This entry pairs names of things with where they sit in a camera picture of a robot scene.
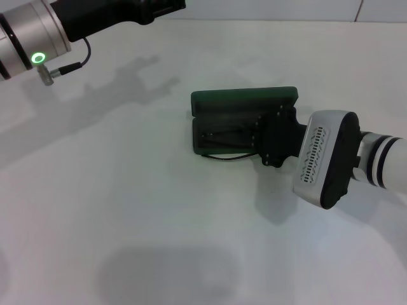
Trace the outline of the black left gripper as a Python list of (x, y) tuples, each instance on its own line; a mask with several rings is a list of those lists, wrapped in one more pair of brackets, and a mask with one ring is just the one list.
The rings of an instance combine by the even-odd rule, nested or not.
[(184, 0), (61, 0), (51, 4), (70, 42), (122, 22), (148, 25), (156, 18), (183, 10)]

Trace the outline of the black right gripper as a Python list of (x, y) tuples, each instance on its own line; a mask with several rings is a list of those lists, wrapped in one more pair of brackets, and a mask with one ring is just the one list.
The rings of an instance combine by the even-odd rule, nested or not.
[(252, 147), (263, 165), (280, 168), (288, 157), (299, 156), (307, 126), (298, 122), (295, 107), (271, 106), (254, 126), (259, 136), (252, 136)]

